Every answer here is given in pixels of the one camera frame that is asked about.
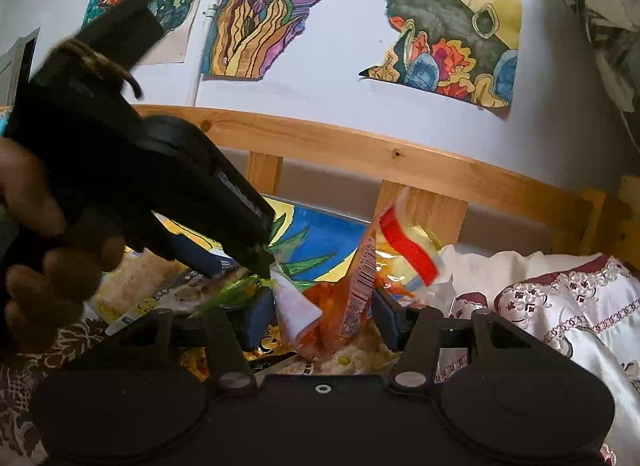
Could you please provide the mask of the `left hand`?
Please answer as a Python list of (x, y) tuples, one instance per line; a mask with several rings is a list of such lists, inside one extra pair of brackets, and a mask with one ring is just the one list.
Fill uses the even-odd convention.
[(125, 241), (100, 219), (70, 229), (37, 158), (8, 139), (1, 141), (1, 204), (18, 224), (9, 258), (1, 264), (8, 295), (1, 302), (1, 343), (40, 353), (59, 329), (78, 321), (102, 275), (122, 261)]

